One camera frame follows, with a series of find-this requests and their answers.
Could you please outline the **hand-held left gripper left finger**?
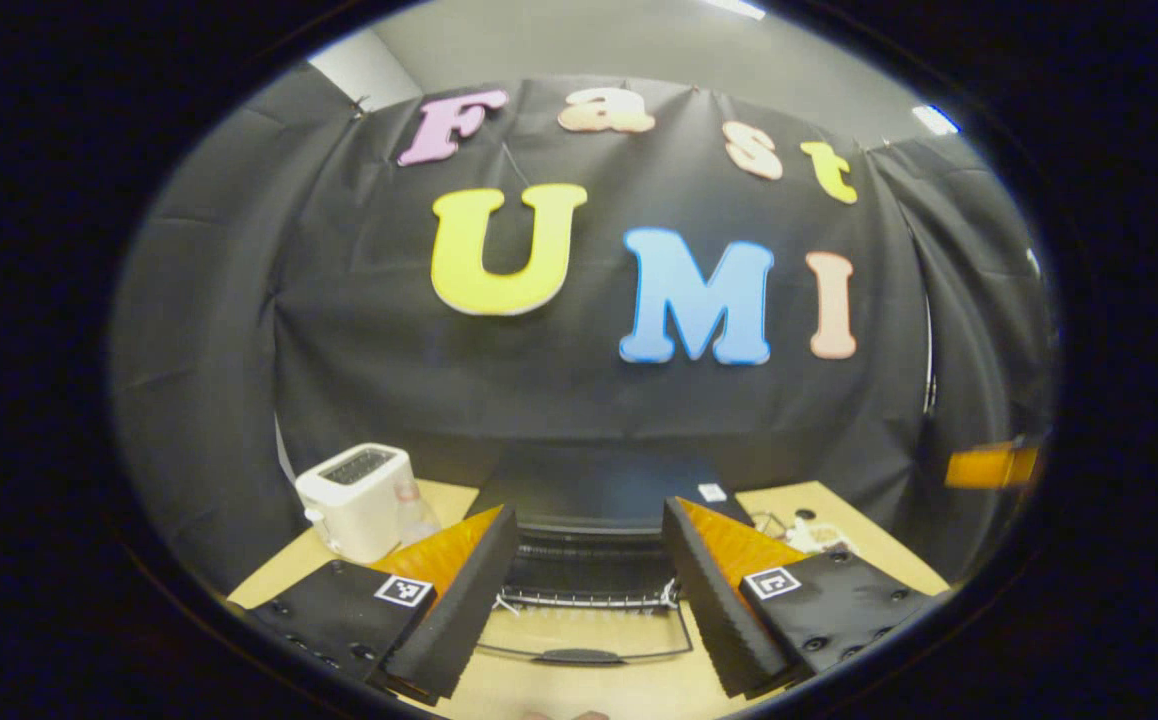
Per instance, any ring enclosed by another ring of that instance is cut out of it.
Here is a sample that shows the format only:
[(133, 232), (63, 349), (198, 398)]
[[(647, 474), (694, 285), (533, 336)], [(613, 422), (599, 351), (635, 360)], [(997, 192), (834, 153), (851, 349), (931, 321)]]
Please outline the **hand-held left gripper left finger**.
[(227, 605), (328, 705), (433, 706), (454, 695), (516, 550), (516, 512), (498, 505), (367, 565), (264, 568), (269, 585)]

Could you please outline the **white toaster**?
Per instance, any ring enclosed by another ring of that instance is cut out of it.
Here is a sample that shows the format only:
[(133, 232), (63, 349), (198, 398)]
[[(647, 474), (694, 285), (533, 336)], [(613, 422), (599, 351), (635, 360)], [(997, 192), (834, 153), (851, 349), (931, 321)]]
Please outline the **white toaster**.
[(345, 559), (369, 564), (400, 544), (401, 480), (415, 478), (406, 451), (378, 443), (346, 448), (295, 480), (305, 517)]

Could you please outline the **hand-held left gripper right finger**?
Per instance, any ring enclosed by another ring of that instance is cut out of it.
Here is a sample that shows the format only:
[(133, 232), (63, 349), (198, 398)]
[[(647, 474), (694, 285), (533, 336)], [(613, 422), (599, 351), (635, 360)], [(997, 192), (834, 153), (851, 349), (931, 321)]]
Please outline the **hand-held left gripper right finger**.
[(935, 602), (843, 544), (806, 553), (686, 498), (666, 498), (662, 530), (730, 697), (826, 673)]

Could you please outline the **black electric oven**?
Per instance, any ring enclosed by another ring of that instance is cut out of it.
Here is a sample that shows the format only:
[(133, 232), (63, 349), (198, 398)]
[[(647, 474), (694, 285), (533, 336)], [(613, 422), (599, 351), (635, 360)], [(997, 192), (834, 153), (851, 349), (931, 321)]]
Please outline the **black electric oven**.
[(749, 523), (704, 460), (592, 445), (520, 445), (470, 514), (514, 507), (518, 550), (481, 651), (537, 664), (642, 664), (692, 652), (664, 542), (670, 498)]

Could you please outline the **clear plastic bottle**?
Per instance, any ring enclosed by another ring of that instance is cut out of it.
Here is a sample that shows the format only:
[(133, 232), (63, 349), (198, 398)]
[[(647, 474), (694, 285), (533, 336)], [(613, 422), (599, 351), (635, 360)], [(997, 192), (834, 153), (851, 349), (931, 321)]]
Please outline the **clear plastic bottle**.
[(424, 501), (415, 479), (400, 480), (393, 487), (397, 500), (397, 528), (400, 528), (400, 548), (413, 546), (428, 537), (441, 532), (442, 526), (431, 505)]

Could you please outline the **black backdrop cloth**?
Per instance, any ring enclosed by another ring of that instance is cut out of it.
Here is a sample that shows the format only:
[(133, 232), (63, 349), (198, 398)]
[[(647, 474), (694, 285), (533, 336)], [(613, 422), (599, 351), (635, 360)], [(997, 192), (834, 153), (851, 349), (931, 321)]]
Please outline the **black backdrop cloth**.
[(954, 137), (875, 149), (710, 88), (475, 85), (360, 113), (310, 64), (173, 172), (113, 301), (119, 441), (151, 526), (230, 592), (364, 442), (478, 488), (520, 445), (818, 482), (950, 582), (1007, 492), (950, 456), (1045, 436), (1040, 233)]

